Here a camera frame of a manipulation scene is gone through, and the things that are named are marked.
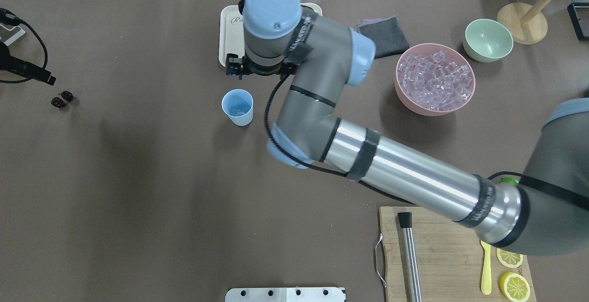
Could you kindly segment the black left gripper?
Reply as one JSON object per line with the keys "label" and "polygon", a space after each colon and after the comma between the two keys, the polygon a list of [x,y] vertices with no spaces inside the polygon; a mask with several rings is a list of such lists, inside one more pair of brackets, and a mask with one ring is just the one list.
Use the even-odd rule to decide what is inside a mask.
{"label": "black left gripper", "polygon": [[32,78],[51,86],[56,82],[56,78],[52,76],[50,71],[13,57],[9,52],[8,46],[2,42],[0,43],[0,70],[13,74],[21,74],[24,78]]}

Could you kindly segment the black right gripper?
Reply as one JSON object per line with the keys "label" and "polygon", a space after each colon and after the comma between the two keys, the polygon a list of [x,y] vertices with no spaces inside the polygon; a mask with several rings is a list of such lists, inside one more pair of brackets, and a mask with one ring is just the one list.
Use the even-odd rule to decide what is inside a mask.
{"label": "black right gripper", "polygon": [[257,74],[259,76],[292,75],[297,72],[297,65],[293,63],[279,62],[271,66],[255,63],[248,56],[239,57],[237,54],[228,53],[225,57],[227,76],[237,76],[240,80],[243,76]]}

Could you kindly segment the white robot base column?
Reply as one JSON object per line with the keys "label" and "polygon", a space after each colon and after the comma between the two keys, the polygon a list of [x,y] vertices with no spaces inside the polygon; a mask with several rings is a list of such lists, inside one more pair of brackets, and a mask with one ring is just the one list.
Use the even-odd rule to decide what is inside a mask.
{"label": "white robot base column", "polygon": [[346,290],[340,287],[234,288],[225,302],[345,302]]}

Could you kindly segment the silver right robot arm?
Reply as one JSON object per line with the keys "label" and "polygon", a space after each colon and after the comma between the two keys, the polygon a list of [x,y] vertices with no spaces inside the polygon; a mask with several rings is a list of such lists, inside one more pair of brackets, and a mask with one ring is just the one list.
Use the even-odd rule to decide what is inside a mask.
{"label": "silver right robot arm", "polygon": [[245,56],[227,55],[227,74],[294,74],[267,149],[278,160],[368,183],[473,229],[479,239],[524,255],[587,249],[588,99],[564,101],[547,123],[517,185],[469,174],[335,116],[344,86],[360,84],[374,61],[368,37],[300,0],[241,0]]}

